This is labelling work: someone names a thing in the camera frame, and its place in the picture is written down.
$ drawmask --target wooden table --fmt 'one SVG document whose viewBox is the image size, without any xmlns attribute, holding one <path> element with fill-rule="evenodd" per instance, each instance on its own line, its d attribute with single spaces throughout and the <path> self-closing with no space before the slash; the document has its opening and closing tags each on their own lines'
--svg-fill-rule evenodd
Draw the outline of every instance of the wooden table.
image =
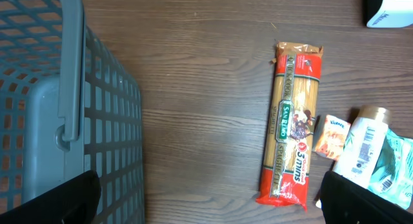
<svg viewBox="0 0 413 224">
<path fill-rule="evenodd" d="M 308 212 L 258 205 L 277 41 L 325 46 L 318 114 L 393 111 L 413 137 L 413 28 L 369 29 L 361 0 L 84 0 L 143 96 L 147 223 L 324 223 L 331 160 L 312 155 Z"/>
</svg>

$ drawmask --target spaghetti package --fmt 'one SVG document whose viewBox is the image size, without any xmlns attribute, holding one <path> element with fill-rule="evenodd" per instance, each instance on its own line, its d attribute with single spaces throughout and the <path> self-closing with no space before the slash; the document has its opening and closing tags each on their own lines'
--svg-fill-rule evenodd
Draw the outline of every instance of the spaghetti package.
<svg viewBox="0 0 413 224">
<path fill-rule="evenodd" d="M 307 210 L 308 173 L 323 47 L 277 44 L 277 67 L 257 203 Z"/>
</svg>

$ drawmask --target blue plastic basket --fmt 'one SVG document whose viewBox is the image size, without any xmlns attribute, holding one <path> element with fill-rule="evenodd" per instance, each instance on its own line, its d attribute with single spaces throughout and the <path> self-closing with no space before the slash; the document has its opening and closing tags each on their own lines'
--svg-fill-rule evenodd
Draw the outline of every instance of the blue plastic basket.
<svg viewBox="0 0 413 224">
<path fill-rule="evenodd" d="M 94 223 L 144 223 L 137 83 L 81 0 L 0 0 L 0 214 L 86 170 Z"/>
</svg>

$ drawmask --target bottle cap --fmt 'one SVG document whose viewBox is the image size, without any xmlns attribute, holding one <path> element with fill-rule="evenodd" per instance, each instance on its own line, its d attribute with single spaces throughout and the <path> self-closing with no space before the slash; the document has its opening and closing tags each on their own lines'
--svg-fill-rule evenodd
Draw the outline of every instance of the bottle cap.
<svg viewBox="0 0 413 224">
<path fill-rule="evenodd" d="M 389 124 L 391 115 L 392 114 L 388 109 L 375 107 L 372 105 L 363 105 L 358 116 Z"/>
</svg>

